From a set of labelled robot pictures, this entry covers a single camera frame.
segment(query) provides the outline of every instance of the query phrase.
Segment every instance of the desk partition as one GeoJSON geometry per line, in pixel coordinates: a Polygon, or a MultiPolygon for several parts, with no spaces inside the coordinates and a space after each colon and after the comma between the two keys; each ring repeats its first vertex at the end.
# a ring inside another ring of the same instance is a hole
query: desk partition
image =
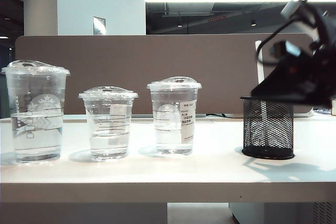
{"type": "MultiPolygon", "coordinates": [[[[84,114],[78,93],[95,86],[117,86],[139,94],[134,114],[151,114],[147,83],[171,76],[200,82],[197,113],[243,114],[241,96],[258,84],[255,42],[268,34],[145,35],[145,36],[23,36],[16,41],[16,59],[42,61],[70,70],[66,114],[84,114]]],[[[308,51],[305,34],[280,34],[308,51]]],[[[305,113],[310,108],[296,108],[305,113]]]]}

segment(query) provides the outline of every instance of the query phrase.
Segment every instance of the black mesh pencil holder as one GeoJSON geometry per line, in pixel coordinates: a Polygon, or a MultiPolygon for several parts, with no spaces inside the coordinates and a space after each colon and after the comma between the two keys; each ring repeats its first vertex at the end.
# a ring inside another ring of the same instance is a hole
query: black mesh pencil holder
{"type": "Polygon", "coordinates": [[[247,156],[290,159],[293,153],[293,106],[244,99],[244,148],[247,156]]]}

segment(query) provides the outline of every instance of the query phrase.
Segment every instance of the plastic cup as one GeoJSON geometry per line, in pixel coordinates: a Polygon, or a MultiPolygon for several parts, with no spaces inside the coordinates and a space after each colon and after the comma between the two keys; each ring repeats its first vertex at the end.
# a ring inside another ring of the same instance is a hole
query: plastic cup
{"type": "Polygon", "coordinates": [[[78,97],[86,108],[92,159],[127,156],[133,100],[138,94],[118,87],[96,87],[78,97]]]}
{"type": "Polygon", "coordinates": [[[1,73],[6,74],[16,160],[28,163],[59,158],[69,70],[17,60],[1,73]]]}
{"type": "Polygon", "coordinates": [[[190,154],[201,84],[189,77],[171,77],[154,81],[147,88],[152,97],[157,151],[161,154],[190,154]]]}

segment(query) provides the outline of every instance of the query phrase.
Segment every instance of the water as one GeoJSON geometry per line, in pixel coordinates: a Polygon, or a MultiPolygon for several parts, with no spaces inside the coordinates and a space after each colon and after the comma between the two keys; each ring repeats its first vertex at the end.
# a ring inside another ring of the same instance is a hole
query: water
{"type": "Polygon", "coordinates": [[[192,151],[193,142],[182,142],[181,129],[155,129],[157,150],[163,154],[189,154],[192,151]]]}
{"type": "Polygon", "coordinates": [[[58,158],[62,138],[62,112],[12,114],[13,140],[18,162],[58,158]]]}
{"type": "Polygon", "coordinates": [[[105,161],[127,155],[131,110],[132,106],[118,104],[111,107],[111,114],[88,115],[93,159],[105,161]]]}
{"type": "Polygon", "coordinates": [[[186,128],[181,125],[178,104],[164,104],[153,111],[157,150],[164,154],[189,154],[192,151],[193,138],[184,139],[186,128]]]}

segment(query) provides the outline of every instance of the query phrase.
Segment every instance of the plastic cup lid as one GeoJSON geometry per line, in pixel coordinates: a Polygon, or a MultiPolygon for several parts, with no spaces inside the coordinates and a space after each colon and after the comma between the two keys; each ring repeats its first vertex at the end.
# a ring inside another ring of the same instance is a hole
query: plastic cup lid
{"type": "Polygon", "coordinates": [[[202,85],[190,77],[170,77],[147,84],[150,90],[201,89],[202,85]]]}
{"type": "Polygon", "coordinates": [[[111,100],[133,100],[138,94],[131,90],[118,87],[95,87],[78,94],[78,98],[89,101],[97,101],[103,99],[111,100]]]}
{"type": "Polygon", "coordinates": [[[70,71],[62,68],[55,67],[40,61],[35,60],[15,60],[8,64],[7,67],[2,68],[1,73],[16,73],[16,74],[46,74],[46,73],[62,73],[67,76],[70,71]]]}

